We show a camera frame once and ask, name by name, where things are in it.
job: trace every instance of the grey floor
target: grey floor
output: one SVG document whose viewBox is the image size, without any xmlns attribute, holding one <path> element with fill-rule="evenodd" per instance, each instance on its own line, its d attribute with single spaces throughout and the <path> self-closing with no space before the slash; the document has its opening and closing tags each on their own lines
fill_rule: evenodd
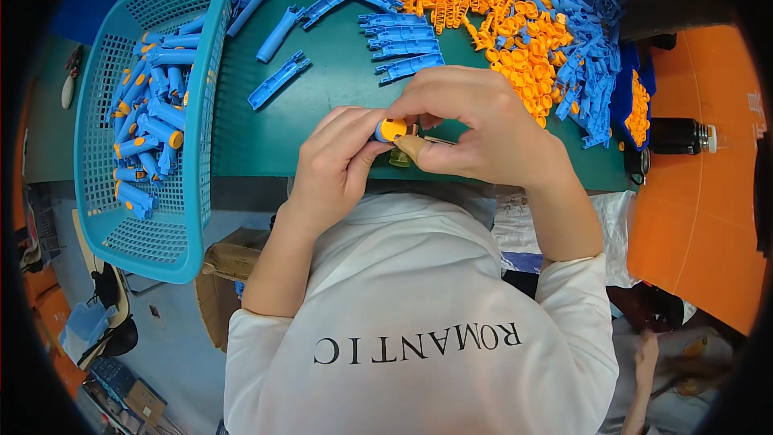
<svg viewBox="0 0 773 435">
<path fill-rule="evenodd" d="M 93 285 L 72 224 L 72 209 L 76 208 L 72 182 L 58 182 L 53 193 L 56 230 L 62 246 L 62 254 L 53 264 L 68 304 L 74 307 L 91 297 Z M 216 209 L 204 229 L 205 245 L 238 227 L 268 228 L 284 197 L 284 179 L 214 179 Z M 130 277 L 137 290 L 145 287 L 145 282 Z M 183 430 L 191 435 L 214 434 L 223 416 L 226 355 L 209 340 L 193 283 L 164 284 L 143 296 L 130 296 L 129 304 L 139 341 L 119 359 L 166 399 L 167 416 Z M 149 304 L 158 308 L 160 319 L 151 315 Z"/>
</svg>

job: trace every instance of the black thermos bottle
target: black thermos bottle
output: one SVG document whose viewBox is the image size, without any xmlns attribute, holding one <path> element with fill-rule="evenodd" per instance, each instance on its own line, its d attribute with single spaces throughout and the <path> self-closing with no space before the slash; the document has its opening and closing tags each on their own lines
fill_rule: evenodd
<svg viewBox="0 0 773 435">
<path fill-rule="evenodd" d="M 709 127 L 691 118 L 652 118 L 649 149 L 662 155 L 697 155 L 709 149 Z"/>
</svg>

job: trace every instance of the green table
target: green table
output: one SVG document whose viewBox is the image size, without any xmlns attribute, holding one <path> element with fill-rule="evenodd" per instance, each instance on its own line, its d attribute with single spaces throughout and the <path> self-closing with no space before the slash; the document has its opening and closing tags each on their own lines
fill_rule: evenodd
<svg viewBox="0 0 773 435">
<path fill-rule="evenodd" d="M 401 93 L 410 79 L 379 86 L 384 75 L 375 75 L 380 64 L 372 59 L 367 38 L 357 16 L 376 12 L 360 0 L 347 0 L 304 31 L 301 24 L 290 31 L 269 64 L 255 54 L 288 6 L 309 6 L 316 0 L 266 0 L 237 36 L 227 37 L 215 96 L 212 173 L 220 177 L 287 177 L 295 174 L 298 147 L 317 122 L 333 107 L 358 105 L 385 107 Z M 475 52 L 463 27 L 446 30 L 439 37 L 446 64 L 486 68 L 482 52 Z M 298 49 L 312 63 L 295 76 L 258 111 L 246 98 Z M 465 126 L 444 122 L 432 136 L 455 140 Z M 597 145 L 581 149 L 581 129 L 571 120 L 547 118 L 547 129 L 566 144 L 572 164 L 585 189 L 622 191 L 632 189 L 623 170 L 622 153 L 616 144 L 609 149 Z M 427 174 L 411 168 L 395 168 L 381 155 L 373 165 L 372 178 L 404 180 L 459 180 Z"/>
</svg>

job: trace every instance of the blue floor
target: blue floor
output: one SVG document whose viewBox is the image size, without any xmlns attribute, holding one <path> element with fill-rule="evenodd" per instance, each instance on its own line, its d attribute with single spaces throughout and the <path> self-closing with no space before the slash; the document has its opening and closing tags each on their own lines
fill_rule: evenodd
<svg viewBox="0 0 773 435">
<path fill-rule="evenodd" d="M 53 262 L 71 307 L 88 300 L 93 291 L 72 224 L 73 208 L 74 200 L 63 199 L 54 204 L 56 230 L 63 249 Z M 209 246 L 241 226 L 268 228 L 271 215 L 214 210 L 204 230 L 204 242 Z M 144 287 L 141 281 L 137 276 L 130 277 L 137 290 Z M 193 282 L 165 284 L 141 297 L 130 295 L 129 304 L 139 342 L 119 359 L 167 401 L 165 414 L 180 428 L 190 435 L 214 434 L 223 416 L 226 355 L 209 340 Z M 160 319 L 151 315 L 149 304 L 158 308 Z"/>
</svg>

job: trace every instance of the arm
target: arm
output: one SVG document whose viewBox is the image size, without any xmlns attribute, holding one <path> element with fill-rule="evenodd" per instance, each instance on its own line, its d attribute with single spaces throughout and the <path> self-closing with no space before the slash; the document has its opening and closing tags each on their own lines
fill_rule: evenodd
<svg viewBox="0 0 773 435">
<path fill-rule="evenodd" d="M 244 309 L 279 317 L 298 312 L 314 241 L 354 208 L 373 160 L 392 147 L 368 141 L 383 118 L 383 110 L 339 106 L 301 145 L 292 193 L 247 279 Z"/>
<path fill-rule="evenodd" d="M 634 355 L 636 362 L 636 392 L 625 415 L 621 435 L 641 435 L 645 428 L 645 415 L 649 396 L 652 394 L 652 379 L 658 362 L 658 338 L 652 331 L 643 331 L 639 337 L 639 349 Z"/>
<path fill-rule="evenodd" d="M 411 136 L 395 143 L 424 171 L 524 187 L 548 263 L 601 252 L 601 226 L 564 144 L 539 128 L 501 74 L 459 66 L 423 69 L 386 114 L 418 116 L 425 129 L 443 119 L 468 126 L 454 146 Z"/>
</svg>

